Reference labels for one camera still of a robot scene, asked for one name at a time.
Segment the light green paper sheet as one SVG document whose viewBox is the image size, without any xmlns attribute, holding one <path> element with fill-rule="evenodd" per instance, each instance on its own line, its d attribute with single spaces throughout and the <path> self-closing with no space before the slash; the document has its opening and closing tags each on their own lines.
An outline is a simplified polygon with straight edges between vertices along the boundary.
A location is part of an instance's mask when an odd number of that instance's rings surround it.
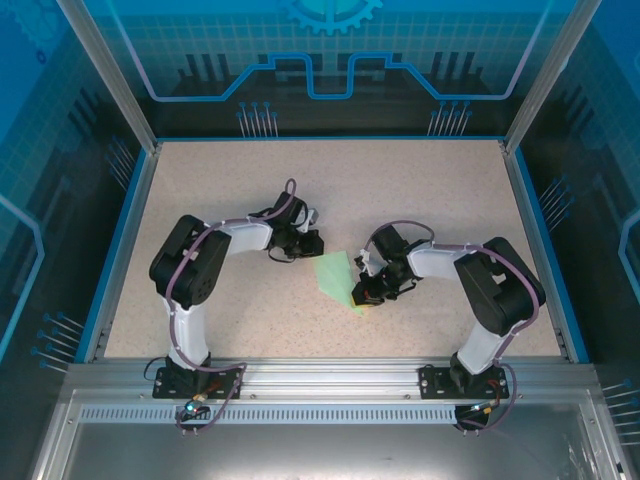
<svg viewBox="0 0 640 480">
<path fill-rule="evenodd" d="M 332 252 L 312 259 L 319 290 L 362 316 L 364 309 L 354 304 L 351 293 L 356 283 L 345 251 Z"/>
</svg>

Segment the grey metal lower shelf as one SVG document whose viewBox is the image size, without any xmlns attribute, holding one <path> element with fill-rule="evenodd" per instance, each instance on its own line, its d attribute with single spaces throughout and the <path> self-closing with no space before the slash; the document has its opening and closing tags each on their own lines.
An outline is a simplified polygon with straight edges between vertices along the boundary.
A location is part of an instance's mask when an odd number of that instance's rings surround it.
<svg viewBox="0 0 640 480">
<path fill-rule="evenodd" d="M 640 480 L 603 411 L 523 403 L 497 428 L 454 425 L 84 424 L 59 404 L 28 480 Z"/>
</svg>

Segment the blue edge strip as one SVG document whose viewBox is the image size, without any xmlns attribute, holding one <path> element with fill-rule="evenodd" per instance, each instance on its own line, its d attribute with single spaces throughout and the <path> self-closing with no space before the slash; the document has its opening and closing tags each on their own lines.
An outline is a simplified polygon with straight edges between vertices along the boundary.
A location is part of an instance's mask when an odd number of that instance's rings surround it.
<svg viewBox="0 0 640 480">
<path fill-rule="evenodd" d="M 547 288 L 548 309 L 562 333 L 569 360 L 573 363 L 590 363 L 591 358 L 561 272 L 549 228 L 544 219 L 539 195 L 520 148 L 515 151 L 514 158 L 517 173 L 522 180 L 524 195 L 532 210 L 535 231 L 539 237 L 536 243 L 541 252 L 534 255 L 534 262 L 540 268 L 540 275 L 545 277 L 543 283 Z"/>
<path fill-rule="evenodd" d="M 124 234 L 125 224 L 129 217 L 132 204 L 133 204 L 134 195 L 136 193 L 136 190 L 142 175 L 142 170 L 146 166 L 147 158 L 148 158 L 148 153 L 144 149 L 142 149 L 136 160 L 132 179 L 129 183 L 129 187 L 126 190 L 124 201 L 123 201 L 120 214 L 114 229 L 114 233 L 109 245 L 109 249 L 107 251 L 104 265 L 103 265 L 103 268 L 98 280 L 98 284 L 96 287 L 96 291 L 94 293 L 94 296 L 88 311 L 88 315 L 84 324 L 84 329 L 79 341 L 79 345 L 75 352 L 74 363 L 87 362 L 87 355 L 89 354 L 89 349 L 90 349 L 90 341 L 92 339 L 92 335 L 94 334 L 97 328 L 100 307 L 102 305 L 104 296 L 106 294 L 109 278 L 111 276 L 111 273 L 115 264 L 116 254 L 119 250 L 120 243 Z"/>
</svg>

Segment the aluminium mounting rail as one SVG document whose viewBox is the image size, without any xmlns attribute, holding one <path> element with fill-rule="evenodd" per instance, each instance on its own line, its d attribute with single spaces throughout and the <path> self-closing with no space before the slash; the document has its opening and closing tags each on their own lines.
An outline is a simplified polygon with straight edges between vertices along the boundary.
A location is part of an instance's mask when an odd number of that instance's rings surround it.
<svg viewBox="0 0 640 480">
<path fill-rule="evenodd" d="M 600 399 L 591 364 L 560 357 L 510 357 L 517 386 L 510 389 L 524 403 L 579 403 Z M 143 359 L 114 359 L 71 366 L 61 401 L 150 402 L 152 383 L 142 377 Z M 241 387 L 242 403 L 416 403 L 418 369 L 447 367 L 444 357 L 351 359 L 253 359 Z"/>
</svg>

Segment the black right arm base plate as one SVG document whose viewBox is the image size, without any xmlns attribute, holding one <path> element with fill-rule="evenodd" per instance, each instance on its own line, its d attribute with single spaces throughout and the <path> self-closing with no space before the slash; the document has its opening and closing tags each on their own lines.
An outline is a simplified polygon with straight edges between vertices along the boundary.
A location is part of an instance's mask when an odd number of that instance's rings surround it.
<svg viewBox="0 0 640 480">
<path fill-rule="evenodd" d="M 510 397 L 505 370 L 490 367 L 478 375 L 427 364 L 417 371 L 423 400 L 490 400 Z"/>
</svg>

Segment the aluminium side rail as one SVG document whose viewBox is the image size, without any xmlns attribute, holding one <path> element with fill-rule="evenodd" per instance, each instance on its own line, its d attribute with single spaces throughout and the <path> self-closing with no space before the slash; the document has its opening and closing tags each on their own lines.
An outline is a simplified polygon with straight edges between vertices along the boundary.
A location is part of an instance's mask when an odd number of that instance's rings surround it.
<svg viewBox="0 0 640 480">
<path fill-rule="evenodd" d="M 142 170 L 142 175 L 134 195 L 132 208 L 125 224 L 120 247 L 116 254 L 115 264 L 109 278 L 106 294 L 100 307 L 97 328 L 90 341 L 90 349 L 86 363 L 91 363 L 97 356 L 100 356 L 100 344 L 103 338 L 103 332 L 110 329 L 110 325 L 115 319 L 119 299 L 124 286 L 131 255 L 158 160 L 158 152 L 154 155 L 148 154 L 146 166 Z"/>
<path fill-rule="evenodd" d="M 500 142 L 499 146 L 531 251 L 533 264 L 539 281 L 546 292 L 546 307 L 553 326 L 555 340 L 560 350 L 560 356 L 568 363 L 575 363 L 577 357 L 569 332 L 564 303 L 557 288 L 551 262 L 547 256 L 541 224 L 534 209 L 534 201 L 537 198 L 530 193 L 525 175 L 515 154 L 508 151 L 505 141 Z"/>
</svg>

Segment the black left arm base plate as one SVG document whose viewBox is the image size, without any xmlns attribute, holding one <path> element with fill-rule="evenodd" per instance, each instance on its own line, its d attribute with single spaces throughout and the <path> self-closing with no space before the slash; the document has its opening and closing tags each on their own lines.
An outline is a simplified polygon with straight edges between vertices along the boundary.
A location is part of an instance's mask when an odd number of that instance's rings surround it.
<svg viewBox="0 0 640 480">
<path fill-rule="evenodd" d="M 241 369 L 220 373 L 201 371 L 177 371 L 162 367 L 156 372 L 152 397 L 154 399 L 187 400 L 196 394 L 205 393 L 208 399 L 224 400 L 230 392 L 232 399 L 238 399 L 240 388 L 234 387 Z"/>
</svg>

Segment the aluminium frame post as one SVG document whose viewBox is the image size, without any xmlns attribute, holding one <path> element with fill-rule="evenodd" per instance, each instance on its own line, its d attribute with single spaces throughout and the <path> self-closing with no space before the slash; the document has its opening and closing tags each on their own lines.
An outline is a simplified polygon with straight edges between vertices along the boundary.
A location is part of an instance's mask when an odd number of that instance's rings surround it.
<svg viewBox="0 0 640 480">
<path fill-rule="evenodd" d="M 602 0 L 576 0 L 504 138 L 505 157 L 515 155 L 601 3 Z"/>
<path fill-rule="evenodd" d="M 83 0 L 56 0 L 141 147 L 157 153 L 158 140 Z"/>
</svg>

